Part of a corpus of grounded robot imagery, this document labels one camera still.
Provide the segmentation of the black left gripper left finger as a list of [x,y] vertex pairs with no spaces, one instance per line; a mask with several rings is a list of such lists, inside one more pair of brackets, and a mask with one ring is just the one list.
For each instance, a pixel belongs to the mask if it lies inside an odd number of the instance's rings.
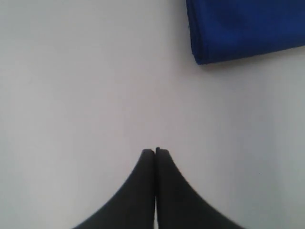
[[77,229],[153,229],[155,211],[155,153],[141,152],[121,188]]

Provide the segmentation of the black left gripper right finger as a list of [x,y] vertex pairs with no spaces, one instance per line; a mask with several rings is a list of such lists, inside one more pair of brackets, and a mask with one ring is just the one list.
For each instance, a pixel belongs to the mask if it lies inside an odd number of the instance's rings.
[[157,222],[160,229],[239,229],[189,185],[166,149],[156,148]]

